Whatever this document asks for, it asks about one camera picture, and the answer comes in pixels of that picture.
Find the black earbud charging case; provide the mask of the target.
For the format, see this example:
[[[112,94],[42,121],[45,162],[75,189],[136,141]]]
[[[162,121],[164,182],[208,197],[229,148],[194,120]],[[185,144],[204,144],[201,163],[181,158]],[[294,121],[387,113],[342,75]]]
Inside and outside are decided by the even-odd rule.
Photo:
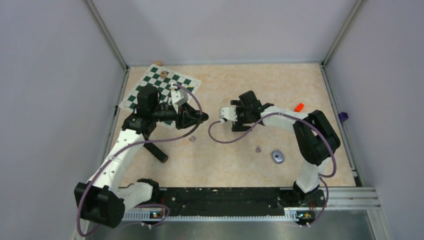
[[[203,112],[203,113],[202,113],[202,115],[201,115],[201,120],[202,120],[203,122],[205,122],[205,121],[207,121],[208,119],[209,119],[209,115],[208,115],[207,113]]]

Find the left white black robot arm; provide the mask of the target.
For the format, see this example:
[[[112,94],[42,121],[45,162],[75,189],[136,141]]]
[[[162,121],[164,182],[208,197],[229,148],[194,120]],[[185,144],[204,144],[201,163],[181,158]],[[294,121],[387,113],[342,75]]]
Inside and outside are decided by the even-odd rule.
[[[125,213],[141,203],[154,207],[160,202],[160,193],[154,183],[146,180],[121,188],[127,169],[140,148],[158,150],[159,139],[149,137],[158,122],[171,121],[177,130],[190,128],[182,135],[191,135],[209,115],[198,105],[194,109],[188,103],[193,93],[180,84],[173,83],[171,103],[160,103],[160,93],[152,85],[142,86],[136,96],[133,112],[124,120],[118,138],[102,165],[86,183],[79,182],[74,189],[77,204],[76,222],[87,220],[109,228],[115,228]]]

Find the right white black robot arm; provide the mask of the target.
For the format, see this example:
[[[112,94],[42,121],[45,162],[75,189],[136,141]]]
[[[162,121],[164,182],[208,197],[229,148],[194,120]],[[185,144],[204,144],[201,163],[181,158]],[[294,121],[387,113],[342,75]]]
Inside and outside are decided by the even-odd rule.
[[[301,113],[263,104],[250,90],[231,100],[229,107],[221,108],[219,115],[232,123],[232,132],[248,133],[262,125],[294,134],[303,157],[300,175],[293,184],[293,200],[299,206],[313,200],[321,178],[331,178],[337,172],[335,152],[341,140],[321,110]]]

